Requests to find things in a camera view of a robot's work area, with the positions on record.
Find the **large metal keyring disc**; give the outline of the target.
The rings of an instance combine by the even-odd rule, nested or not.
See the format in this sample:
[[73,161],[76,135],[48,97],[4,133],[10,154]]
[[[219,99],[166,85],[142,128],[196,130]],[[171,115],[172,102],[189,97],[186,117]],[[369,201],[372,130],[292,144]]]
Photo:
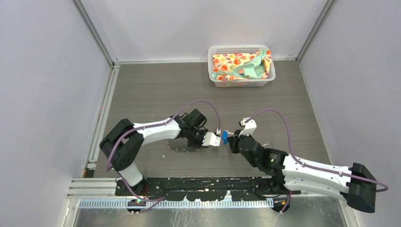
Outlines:
[[195,153],[199,152],[200,148],[189,147],[186,139],[167,139],[166,147],[177,153]]

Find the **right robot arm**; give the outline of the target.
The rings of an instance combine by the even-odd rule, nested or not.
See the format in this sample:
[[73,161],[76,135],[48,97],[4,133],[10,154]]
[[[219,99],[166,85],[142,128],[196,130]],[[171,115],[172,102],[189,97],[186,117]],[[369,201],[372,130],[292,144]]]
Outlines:
[[271,176],[270,189],[276,194],[314,192],[345,201],[361,212],[375,212],[376,179],[363,164],[332,166],[292,157],[262,146],[251,135],[229,136],[224,143],[232,154],[241,154],[252,167]]

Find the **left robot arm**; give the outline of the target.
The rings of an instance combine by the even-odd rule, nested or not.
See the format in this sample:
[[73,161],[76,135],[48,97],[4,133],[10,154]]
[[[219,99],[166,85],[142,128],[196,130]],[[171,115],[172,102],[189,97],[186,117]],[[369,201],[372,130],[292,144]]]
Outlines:
[[143,175],[134,162],[140,148],[155,141],[176,138],[187,139],[187,145],[193,148],[215,145],[215,135],[203,126],[206,121],[198,109],[145,124],[122,119],[103,138],[99,148],[110,158],[111,167],[126,180],[127,190],[139,196],[145,190]]

